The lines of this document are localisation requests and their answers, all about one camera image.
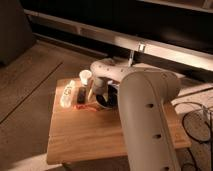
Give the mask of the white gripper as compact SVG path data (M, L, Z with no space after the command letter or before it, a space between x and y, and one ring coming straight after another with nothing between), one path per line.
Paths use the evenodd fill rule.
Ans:
M93 95L103 95L107 91L107 80L101 77L95 77L93 80L92 88L90 88L87 101L91 101Z

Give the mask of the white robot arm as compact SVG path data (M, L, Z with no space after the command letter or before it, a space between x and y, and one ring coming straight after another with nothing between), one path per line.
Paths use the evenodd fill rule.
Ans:
M164 104L180 92L178 77L155 68L117 66L110 58L95 61L92 92L105 92L108 80L119 83L118 109L131 171L181 171Z

